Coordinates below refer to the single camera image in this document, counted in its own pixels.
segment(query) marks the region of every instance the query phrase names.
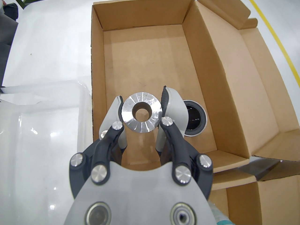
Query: white floor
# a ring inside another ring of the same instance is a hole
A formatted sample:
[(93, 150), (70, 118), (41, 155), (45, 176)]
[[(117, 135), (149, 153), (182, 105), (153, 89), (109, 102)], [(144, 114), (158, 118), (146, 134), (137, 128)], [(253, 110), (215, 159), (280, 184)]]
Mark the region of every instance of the white floor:
[[(268, 45), (276, 62), (288, 93), (294, 105), (298, 121), (300, 122), (300, 88), (279, 49), (269, 29), (260, 18), (249, 0), (243, 1), (251, 10), (251, 17), (258, 18), (258, 28)], [(290, 56), (298, 74), (300, 74), (300, 0), (254, 0), (267, 20), (277, 33), (288, 55)], [(19, 20), (22, 18), (22, 9), (19, 7)]]

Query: metal bolt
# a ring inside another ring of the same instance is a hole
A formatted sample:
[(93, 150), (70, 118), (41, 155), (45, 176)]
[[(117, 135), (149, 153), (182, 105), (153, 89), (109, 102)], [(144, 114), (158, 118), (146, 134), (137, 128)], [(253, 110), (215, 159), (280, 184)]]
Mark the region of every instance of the metal bolt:
[(115, 130), (115, 131), (118, 131), (118, 130), (121, 130), (123, 127), (123, 123), (121, 121), (115, 121), (113, 122), (112, 124), (112, 128)]
[(104, 136), (106, 135), (106, 132), (107, 132), (107, 130), (101, 132), (101, 134), (100, 134), (100, 140), (104, 138)]
[(83, 161), (83, 155), (81, 153), (76, 153), (72, 156), (70, 160), (71, 166), (79, 166)]
[(192, 177), (191, 171), (186, 166), (177, 166), (175, 168), (176, 179), (183, 184), (189, 183)]
[(91, 178), (94, 183), (100, 183), (105, 179), (107, 175), (107, 169), (104, 165), (97, 165), (92, 169)]
[(86, 213), (87, 225), (108, 225), (111, 221), (111, 211), (104, 202), (93, 204)]
[(200, 161), (200, 164), (205, 167), (205, 168), (208, 168), (211, 166), (211, 158), (208, 156), (208, 155), (205, 155), (205, 154), (202, 154), (200, 157), (199, 157), (199, 161)]
[(161, 121), (165, 126), (171, 126), (173, 124), (173, 120), (170, 117), (162, 117)]

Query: center hole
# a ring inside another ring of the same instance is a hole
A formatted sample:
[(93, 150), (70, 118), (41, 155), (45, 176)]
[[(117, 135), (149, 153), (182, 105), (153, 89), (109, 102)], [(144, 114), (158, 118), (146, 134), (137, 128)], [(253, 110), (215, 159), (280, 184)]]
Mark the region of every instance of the center hole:
[(201, 115), (200, 112), (193, 106), (187, 105), (187, 111), (188, 111), (188, 124), (187, 124), (187, 130), (195, 130), (201, 122)]
[(181, 224), (185, 224), (187, 221), (187, 216), (185, 214), (180, 214), (179, 221), (181, 222)]
[(133, 117), (139, 122), (147, 121), (152, 115), (152, 109), (146, 102), (138, 102), (132, 108)]

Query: silver screw head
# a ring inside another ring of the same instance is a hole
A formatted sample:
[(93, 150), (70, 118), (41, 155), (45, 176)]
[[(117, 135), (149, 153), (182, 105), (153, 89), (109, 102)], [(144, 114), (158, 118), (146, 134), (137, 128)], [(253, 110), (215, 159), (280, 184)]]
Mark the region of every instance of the silver screw head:
[(97, 165), (92, 169), (91, 179), (94, 183), (100, 183), (105, 179), (107, 175), (107, 169), (104, 165)]
[(100, 134), (100, 140), (104, 138), (104, 136), (106, 135), (107, 130), (102, 131)]
[(123, 127), (123, 123), (121, 121), (115, 121), (112, 124), (112, 128), (116, 131), (120, 130)]
[(71, 166), (79, 166), (83, 161), (83, 155), (81, 153), (76, 153), (72, 156), (70, 160)]
[(201, 166), (203, 166), (205, 168), (209, 168), (211, 166), (211, 163), (212, 163), (211, 158), (208, 155), (205, 155), (205, 154), (202, 154), (199, 157), (199, 161), (200, 161)]
[(165, 126), (171, 126), (173, 124), (173, 120), (170, 117), (162, 117), (161, 121)]
[(186, 166), (177, 166), (175, 168), (175, 177), (176, 179), (183, 184), (187, 184), (191, 181), (191, 171)]

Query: gray metal plate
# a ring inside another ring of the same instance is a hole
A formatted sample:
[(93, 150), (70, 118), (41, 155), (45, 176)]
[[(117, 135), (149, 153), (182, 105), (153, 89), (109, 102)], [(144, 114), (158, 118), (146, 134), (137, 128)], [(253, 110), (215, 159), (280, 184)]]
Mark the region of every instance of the gray metal plate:
[(105, 202), (111, 209), (113, 225), (171, 224), (170, 212), (178, 202), (189, 204), (196, 224), (215, 225), (209, 205), (194, 179), (177, 185), (171, 176), (172, 162), (150, 171), (133, 171), (110, 162), (111, 176), (104, 185), (89, 178), (78, 193), (65, 225), (85, 224), (87, 209)]

